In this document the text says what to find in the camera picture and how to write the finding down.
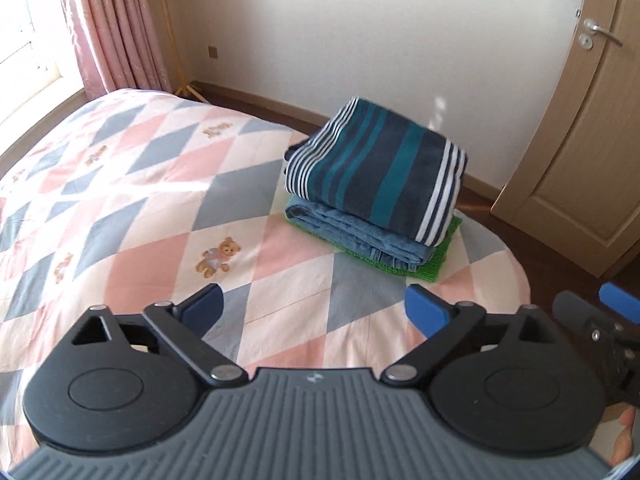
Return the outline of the person's right hand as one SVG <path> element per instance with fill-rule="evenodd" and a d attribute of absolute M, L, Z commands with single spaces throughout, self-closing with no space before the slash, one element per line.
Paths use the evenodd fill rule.
<path fill-rule="evenodd" d="M 612 466 L 618 466 L 622 464 L 625 460 L 629 460 L 634 454 L 634 441 L 632 440 L 632 430 L 634 430 L 634 419 L 636 418 L 636 409 L 631 406 L 630 408 L 626 408 L 622 414 L 620 414 L 620 418 L 618 419 L 618 423 L 623 427 L 620 434 L 617 436 L 614 442 L 614 448 L 610 458 L 608 459 L 608 463 Z"/>

